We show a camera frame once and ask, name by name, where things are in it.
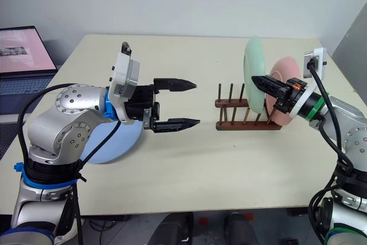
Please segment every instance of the plate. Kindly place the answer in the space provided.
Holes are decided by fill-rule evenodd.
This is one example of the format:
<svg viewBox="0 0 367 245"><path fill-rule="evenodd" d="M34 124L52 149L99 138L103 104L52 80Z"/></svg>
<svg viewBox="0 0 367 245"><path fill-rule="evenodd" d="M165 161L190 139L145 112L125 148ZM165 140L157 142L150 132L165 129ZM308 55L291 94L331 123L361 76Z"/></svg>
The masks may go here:
<svg viewBox="0 0 367 245"><path fill-rule="evenodd" d="M284 57L276 62L270 71L270 76L284 83L293 77L300 79L298 64L292 57ZM266 108L269 114L273 111L275 102L276 98L266 94ZM280 126L286 126L292 121L292 118L289 117L289 113L284 114L275 110L271 120Z"/></svg>
<svg viewBox="0 0 367 245"><path fill-rule="evenodd" d="M80 159L88 154L114 129L117 122L102 123L94 129L85 145ZM116 133L88 161L92 164L111 162L126 154L139 139L143 129L142 122L136 120L132 125L121 124Z"/></svg>
<svg viewBox="0 0 367 245"><path fill-rule="evenodd" d="M248 105L256 113L261 113L264 108L265 93L253 83L252 76L265 75L265 60L263 44L258 37L252 37L245 48L243 60L245 90Z"/></svg>

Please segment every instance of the wooden peg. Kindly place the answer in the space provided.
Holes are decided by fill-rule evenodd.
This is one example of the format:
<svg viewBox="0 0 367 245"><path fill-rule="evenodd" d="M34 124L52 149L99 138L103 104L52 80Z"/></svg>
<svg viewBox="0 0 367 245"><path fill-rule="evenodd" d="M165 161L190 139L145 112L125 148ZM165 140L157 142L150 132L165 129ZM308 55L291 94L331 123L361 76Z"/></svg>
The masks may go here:
<svg viewBox="0 0 367 245"><path fill-rule="evenodd" d="M242 84L242 87L241 87L241 94L240 94L240 100L239 100L239 102L240 101L242 101L242 96L243 96L243 89L245 88L245 84L243 83Z"/></svg>
<svg viewBox="0 0 367 245"><path fill-rule="evenodd" d="M231 88L229 89L229 99L228 99L229 102L231 102L232 99L232 90L233 90L233 83L231 83Z"/></svg>
<svg viewBox="0 0 367 245"><path fill-rule="evenodd" d="M257 122L259 121L259 119L260 119L260 115L261 115L261 113L258 113L258 115L256 116L256 119L255 119L255 125L257 125Z"/></svg>
<svg viewBox="0 0 367 245"><path fill-rule="evenodd" d="M250 108L247 107L246 109L246 114L245 114L245 118L243 119L243 124L246 124L246 121L247 121L247 117L248 117L248 114L250 113Z"/></svg>
<svg viewBox="0 0 367 245"><path fill-rule="evenodd" d="M237 110L237 107L235 107L235 108L233 109L231 125L234 125L234 124L235 124L236 110Z"/></svg>
<svg viewBox="0 0 367 245"><path fill-rule="evenodd" d="M220 91L221 91L222 85L218 85L218 102L220 102Z"/></svg>
<svg viewBox="0 0 367 245"><path fill-rule="evenodd" d="M270 115L269 115L269 117L268 117L268 121L266 122L266 124L268 125L268 124L270 124L270 122L271 122L271 117L273 116L273 114L275 113L275 108L273 108L273 110L271 111L271 113L270 113Z"/></svg>
<svg viewBox="0 0 367 245"><path fill-rule="evenodd" d="M224 112L224 122L228 121L228 118L227 118L227 108L224 106L223 107L223 112Z"/></svg>
<svg viewBox="0 0 367 245"><path fill-rule="evenodd" d="M220 108L220 115L219 115L219 124L222 124L222 118L223 118L223 107Z"/></svg>

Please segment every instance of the light blue plate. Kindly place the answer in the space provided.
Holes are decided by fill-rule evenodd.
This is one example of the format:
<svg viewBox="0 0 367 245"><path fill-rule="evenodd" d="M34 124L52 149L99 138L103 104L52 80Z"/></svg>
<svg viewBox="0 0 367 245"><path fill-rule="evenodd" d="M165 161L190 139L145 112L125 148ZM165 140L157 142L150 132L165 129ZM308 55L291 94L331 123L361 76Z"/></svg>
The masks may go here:
<svg viewBox="0 0 367 245"><path fill-rule="evenodd" d="M85 145L80 159L87 155L114 129L117 122L102 123L94 129ZM88 161L92 164L110 162L124 155L135 145L143 129L142 122L135 121L132 125L121 124L116 133Z"/></svg>

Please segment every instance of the beige table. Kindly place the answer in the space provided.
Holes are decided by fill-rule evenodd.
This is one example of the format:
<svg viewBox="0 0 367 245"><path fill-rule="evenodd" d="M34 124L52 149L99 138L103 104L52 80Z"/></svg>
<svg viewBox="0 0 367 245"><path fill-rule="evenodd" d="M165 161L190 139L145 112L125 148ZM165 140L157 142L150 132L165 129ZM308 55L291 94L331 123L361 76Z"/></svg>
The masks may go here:
<svg viewBox="0 0 367 245"><path fill-rule="evenodd" d="M144 131L138 144L112 164L87 165L80 182L83 215L206 209L273 208L307 205L329 179L335 154L302 118L280 131L217 131L214 107L222 97L239 96L247 38L89 35L71 54L51 85L79 82L107 86L121 43L128 41L140 61L139 84L154 77L177 77L197 84L186 92L161 92L161 120L186 116L201 123L178 133ZM266 69L281 57L303 65L303 54L320 47L316 39L263 39ZM331 95L367 107L328 58L325 86ZM25 124L54 103L48 94ZM237 111L238 120L244 111ZM0 213L12 213L21 162L16 139L0 162Z"/></svg>

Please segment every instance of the dish rack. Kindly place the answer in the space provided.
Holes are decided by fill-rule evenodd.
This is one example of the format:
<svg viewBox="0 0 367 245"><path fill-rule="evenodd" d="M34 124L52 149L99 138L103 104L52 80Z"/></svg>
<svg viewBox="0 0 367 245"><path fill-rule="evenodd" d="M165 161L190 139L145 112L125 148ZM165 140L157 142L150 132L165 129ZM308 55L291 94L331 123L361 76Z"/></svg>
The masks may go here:
<svg viewBox="0 0 367 245"><path fill-rule="evenodd" d="M243 99L243 91L245 84L242 84L240 98L232 99L233 83L229 90L229 98L221 99L221 83L218 85L218 99L215 101L215 106L220 108L219 121L216 123L217 130L280 130L282 126L277 125L271 120L272 115L275 112L275 108L269 114L265 100L264 109L266 112L267 120L259 120L261 113L256 116L255 120L248 120L250 113L250 107L247 99ZM233 108L232 118L228 120L227 108ZM246 108L245 117L241 121L235 120L237 108Z"/></svg>

